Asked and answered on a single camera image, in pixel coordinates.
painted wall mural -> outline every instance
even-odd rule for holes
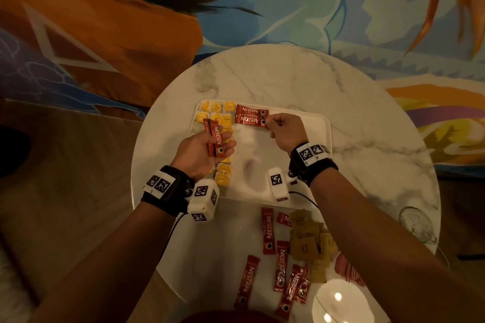
[[[233,8],[188,15],[154,0],[0,0],[0,94],[143,118],[193,62],[236,46],[294,44],[379,81],[407,111],[437,167],[485,177],[485,8],[477,0],[210,1]],[[405,54],[425,20],[433,20],[431,28]],[[27,58],[62,76],[62,84],[46,85],[45,71],[22,68]],[[25,87],[37,90],[35,98]]]

floor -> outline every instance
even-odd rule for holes
[[[0,231],[34,300],[42,300],[130,213],[130,163],[141,123],[12,101],[0,106],[0,124],[32,141],[27,161],[0,179]],[[485,253],[483,222],[475,217],[477,207],[485,214],[478,202],[485,183],[441,181],[440,190],[440,250],[485,295],[485,261],[456,258]],[[5,294],[0,286],[0,309]],[[161,322],[176,301],[154,274],[130,322]]]

round table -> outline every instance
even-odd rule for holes
[[[324,115],[331,123],[334,160],[341,173],[394,218],[406,206],[424,211],[433,223],[436,243],[428,247],[435,252],[441,218],[438,181],[409,117],[364,73],[293,45],[250,45],[218,53],[187,69],[165,89],[136,141],[131,164],[134,207],[145,182],[173,159],[179,142],[188,136],[196,105],[203,99]],[[219,202],[215,219],[204,227],[196,227],[190,217],[179,222],[157,270],[188,304],[185,311],[232,308],[247,255],[254,248],[261,250],[259,209],[255,203]],[[313,214],[318,217],[318,210]],[[278,237],[282,231],[275,227],[275,232]],[[250,308],[268,313],[276,309],[280,294],[271,288],[274,263],[260,263]],[[374,320],[387,322],[368,290],[360,289]],[[294,304],[291,320],[312,321],[312,303],[299,305]]]

white tray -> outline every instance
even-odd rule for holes
[[[211,103],[221,102],[222,100],[202,100],[197,104],[194,113],[191,130],[194,132],[194,124],[198,125],[200,130],[203,126],[196,122],[197,111],[203,111],[200,105],[209,101]],[[277,107],[246,104],[236,102],[236,105],[244,105],[254,108],[266,109],[270,114],[288,113],[298,115],[305,125],[308,140],[325,145],[332,152],[332,137],[330,133],[330,122],[328,119],[319,114],[306,113],[281,109]],[[234,154],[231,156],[232,179],[230,185],[220,187],[220,197],[236,199],[246,202],[257,202],[262,204],[278,205],[279,207],[289,208],[307,208],[309,202],[298,194],[290,194],[290,199],[282,202],[276,202],[270,190],[267,172],[272,167],[280,167],[283,172],[288,171],[288,155],[279,149],[274,139],[270,138],[270,131],[264,128],[254,127],[252,125],[234,124],[233,118],[233,138],[238,142]],[[300,183],[297,185],[288,185],[289,191],[296,191],[305,194],[313,199],[309,188]]]

purple painted area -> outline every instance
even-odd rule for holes
[[[453,119],[485,118],[485,111],[468,106],[434,106],[406,112],[416,128]]]

